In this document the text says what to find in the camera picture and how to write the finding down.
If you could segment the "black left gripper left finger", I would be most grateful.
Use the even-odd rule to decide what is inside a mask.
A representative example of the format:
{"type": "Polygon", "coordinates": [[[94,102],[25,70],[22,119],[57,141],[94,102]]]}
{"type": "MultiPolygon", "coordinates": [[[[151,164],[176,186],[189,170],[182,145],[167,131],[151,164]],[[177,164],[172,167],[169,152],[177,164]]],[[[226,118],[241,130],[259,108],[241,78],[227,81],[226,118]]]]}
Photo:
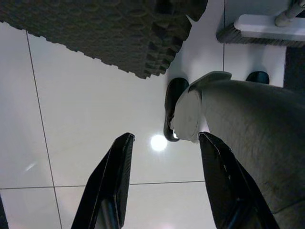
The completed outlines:
{"type": "Polygon", "coordinates": [[[115,139],[87,181],[71,228],[121,229],[124,226],[134,140],[131,133],[115,139]]]}

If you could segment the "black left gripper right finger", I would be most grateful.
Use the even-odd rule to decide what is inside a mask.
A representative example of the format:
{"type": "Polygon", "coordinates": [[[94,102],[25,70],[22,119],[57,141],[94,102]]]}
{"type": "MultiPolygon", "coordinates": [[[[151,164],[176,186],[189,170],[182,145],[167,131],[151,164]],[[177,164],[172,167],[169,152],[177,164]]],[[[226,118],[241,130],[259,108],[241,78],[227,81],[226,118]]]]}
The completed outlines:
{"type": "Polygon", "coordinates": [[[201,132],[203,173],[218,229],[277,229],[260,189],[220,138],[201,132]]]}

